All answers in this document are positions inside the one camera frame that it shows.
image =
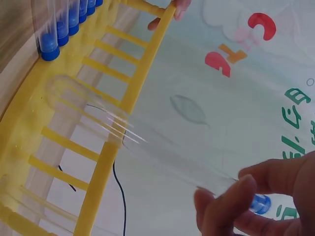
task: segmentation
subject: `blue test tube cap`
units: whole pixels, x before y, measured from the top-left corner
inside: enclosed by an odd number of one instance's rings
[[[41,45],[41,57],[45,61],[55,60],[59,54],[60,49],[57,46],[55,38],[51,33],[45,33],[41,37],[42,45]]]
[[[93,15],[94,12],[95,12],[95,5],[92,6],[92,7],[88,7],[88,11],[87,11],[87,15],[88,15],[88,16]]]
[[[77,21],[77,12],[75,9],[69,10],[69,35],[73,36],[79,31],[79,22]]]
[[[82,24],[83,22],[87,20],[87,12],[86,12],[85,6],[81,4],[80,2],[80,10],[79,10],[79,23],[80,24]]]
[[[58,45],[62,47],[69,42],[67,26],[62,21],[57,21]]]
[[[103,5],[103,0],[96,0],[95,6],[102,6]]]
[[[87,20],[87,15],[86,14],[79,16],[79,23],[80,24],[82,24],[86,20]]]
[[[88,10],[87,15],[91,16],[95,12],[95,0],[88,0]]]
[[[255,195],[251,205],[251,210],[258,214],[263,215],[269,211],[271,207],[271,199],[266,195]]]

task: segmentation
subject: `leaf drawing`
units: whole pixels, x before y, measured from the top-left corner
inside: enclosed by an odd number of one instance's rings
[[[188,122],[210,127],[206,122],[206,114],[194,100],[182,95],[174,95],[170,97],[170,102],[174,110]]]

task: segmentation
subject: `test tube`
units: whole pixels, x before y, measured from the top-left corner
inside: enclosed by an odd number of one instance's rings
[[[57,36],[59,47],[69,41],[69,0],[56,1]]]
[[[87,19],[88,0],[80,0],[79,23],[83,23]]]
[[[80,111],[85,121],[79,121],[79,126],[102,138],[104,142],[117,147],[123,145],[142,162],[154,164],[189,185],[204,187],[219,196],[237,181],[197,157],[208,153],[191,153],[189,149],[179,146],[140,119],[104,101],[100,95],[68,76],[51,79],[45,94],[49,106],[62,112],[66,118],[77,122],[71,109]],[[86,102],[101,112],[92,115],[81,110],[80,106]],[[265,214],[270,208],[271,199],[256,194],[250,210]]]
[[[48,20],[41,29],[39,46],[43,60],[52,61],[60,54],[57,37],[55,0],[46,1],[43,11],[45,15],[48,16]]]
[[[96,0],[96,2],[95,2],[96,7],[102,6],[102,5],[103,5],[103,0]]]
[[[88,9],[87,9],[87,15],[91,16],[95,12],[95,5],[96,1],[95,0],[88,0]]]
[[[69,35],[79,31],[80,0],[71,0],[69,4]]]

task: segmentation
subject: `yellow plastic rack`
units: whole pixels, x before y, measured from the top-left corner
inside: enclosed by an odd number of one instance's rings
[[[120,3],[161,18],[149,42],[121,32],[111,26],[116,19]],[[83,85],[100,94],[106,101],[117,105],[127,113],[131,113],[174,13],[175,4],[173,2],[166,9],[163,9],[143,0],[105,1],[96,10],[96,13],[81,25],[80,31],[61,49],[61,54],[55,61],[46,62],[39,59],[36,62],[9,104],[0,122],[0,220],[2,222],[25,236],[54,235],[17,212],[18,205],[23,203],[22,196],[26,195],[41,206],[76,222],[75,236],[90,235],[97,209],[119,148],[110,142],[105,142],[100,155],[98,155],[49,129],[48,125],[55,111],[43,99],[45,85],[49,78],[60,74],[68,75],[77,80],[75,77],[81,67],[88,65],[97,71],[128,83],[124,97],[119,102],[81,81]],[[114,34],[145,48],[142,58],[135,59],[131,55],[103,43],[101,39],[106,33]],[[90,58],[89,55],[95,48],[102,49],[135,64],[136,70],[133,76],[128,77]],[[95,160],[96,167],[90,183],[76,179],[35,158],[32,154],[39,148],[43,137]],[[86,190],[79,217],[48,203],[45,199],[41,199],[25,188],[25,181],[31,166],[77,188]],[[42,213],[35,211],[34,213],[45,218]]]

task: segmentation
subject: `red letter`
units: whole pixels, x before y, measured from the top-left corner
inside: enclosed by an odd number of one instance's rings
[[[264,13],[252,14],[251,17],[248,19],[248,25],[252,29],[254,29],[256,25],[262,25],[265,30],[264,33],[265,41],[272,39],[277,31],[276,24],[274,23],[274,21]]]
[[[217,52],[208,53],[205,58],[205,63],[216,70],[222,68],[222,75],[225,75],[230,78],[231,67],[219,53]]]

